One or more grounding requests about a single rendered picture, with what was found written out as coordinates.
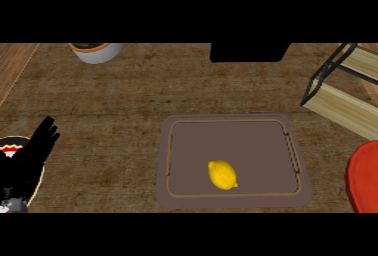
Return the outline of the red round object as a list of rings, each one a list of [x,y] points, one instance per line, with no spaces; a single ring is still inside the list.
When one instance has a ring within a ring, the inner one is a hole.
[[[378,140],[355,150],[346,171],[347,194],[359,213],[378,213]]]

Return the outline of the brown rectangular tray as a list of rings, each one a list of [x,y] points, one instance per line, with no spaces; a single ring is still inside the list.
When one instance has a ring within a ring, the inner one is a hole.
[[[209,163],[226,161],[238,186],[219,189]],[[161,127],[157,199],[167,208],[300,207],[312,186],[293,125],[281,114],[176,115]]]

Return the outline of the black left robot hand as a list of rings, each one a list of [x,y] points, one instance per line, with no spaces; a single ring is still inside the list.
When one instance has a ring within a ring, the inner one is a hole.
[[[27,213],[42,183],[45,162],[61,134],[48,116],[29,144],[9,157],[0,150],[0,213]]]

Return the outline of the patterned plate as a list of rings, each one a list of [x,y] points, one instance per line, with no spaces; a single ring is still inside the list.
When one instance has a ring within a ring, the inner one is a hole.
[[[29,141],[30,141],[30,138],[24,136],[8,136],[0,138],[0,151],[6,154],[8,157],[14,157],[18,150],[27,146]],[[40,184],[43,181],[43,175],[45,175],[45,171],[40,171],[40,174],[37,175],[39,180],[31,185],[33,191],[23,198],[26,206],[30,206],[33,199],[37,195]]]

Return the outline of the wooden tiered shelf black frame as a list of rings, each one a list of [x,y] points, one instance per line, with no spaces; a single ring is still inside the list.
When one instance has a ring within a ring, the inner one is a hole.
[[[325,83],[337,69],[378,89],[378,53],[356,43],[343,43],[311,77],[300,105],[368,140],[378,140],[378,106]]]

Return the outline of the yellow bell pepper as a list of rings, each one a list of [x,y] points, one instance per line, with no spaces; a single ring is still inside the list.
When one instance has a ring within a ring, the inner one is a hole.
[[[209,162],[209,176],[219,189],[231,190],[238,187],[237,171],[226,161],[213,160]]]

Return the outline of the white plant pot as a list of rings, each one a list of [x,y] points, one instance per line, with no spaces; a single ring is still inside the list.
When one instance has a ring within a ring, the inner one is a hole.
[[[122,43],[70,43],[79,59],[88,64],[108,62],[120,53]]]

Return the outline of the black appliance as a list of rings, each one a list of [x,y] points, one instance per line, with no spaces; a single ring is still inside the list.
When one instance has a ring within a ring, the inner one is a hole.
[[[213,43],[210,60],[220,62],[278,62],[290,43]]]

